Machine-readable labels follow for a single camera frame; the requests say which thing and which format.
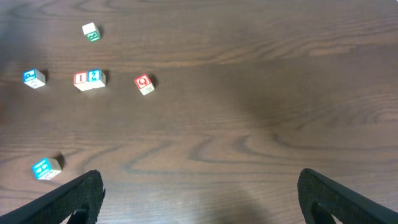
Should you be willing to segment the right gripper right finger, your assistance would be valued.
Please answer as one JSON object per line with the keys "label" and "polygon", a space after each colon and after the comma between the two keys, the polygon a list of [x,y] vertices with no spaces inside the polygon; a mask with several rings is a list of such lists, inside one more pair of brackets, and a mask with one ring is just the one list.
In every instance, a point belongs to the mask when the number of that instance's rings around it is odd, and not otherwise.
{"label": "right gripper right finger", "polygon": [[397,223],[397,212],[312,169],[301,171],[297,190],[306,223]]}

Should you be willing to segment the red letter I block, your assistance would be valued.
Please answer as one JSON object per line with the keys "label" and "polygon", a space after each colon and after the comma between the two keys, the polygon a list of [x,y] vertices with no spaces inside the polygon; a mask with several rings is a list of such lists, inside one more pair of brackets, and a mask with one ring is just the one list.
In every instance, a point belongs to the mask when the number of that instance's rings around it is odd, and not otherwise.
{"label": "red letter I block", "polygon": [[90,83],[88,83],[88,74],[87,71],[78,72],[73,76],[73,84],[80,91],[91,90],[93,87]]}

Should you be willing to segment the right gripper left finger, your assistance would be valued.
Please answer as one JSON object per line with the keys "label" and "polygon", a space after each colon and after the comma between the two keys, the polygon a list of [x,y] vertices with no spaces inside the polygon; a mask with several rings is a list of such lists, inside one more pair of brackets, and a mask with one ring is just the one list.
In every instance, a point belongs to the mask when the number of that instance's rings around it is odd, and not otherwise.
{"label": "right gripper left finger", "polygon": [[105,189],[98,170],[69,181],[36,200],[1,216],[1,223],[70,223],[98,221]]}

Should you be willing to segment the blue number 2 block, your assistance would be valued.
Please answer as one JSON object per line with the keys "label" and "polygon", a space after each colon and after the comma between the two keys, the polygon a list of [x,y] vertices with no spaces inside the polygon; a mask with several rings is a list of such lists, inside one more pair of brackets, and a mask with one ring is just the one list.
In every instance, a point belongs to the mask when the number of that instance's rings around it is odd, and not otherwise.
{"label": "blue number 2 block", "polygon": [[100,69],[87,71],[87,82],[91,88],[102,88],[106,86],[106,76]]}

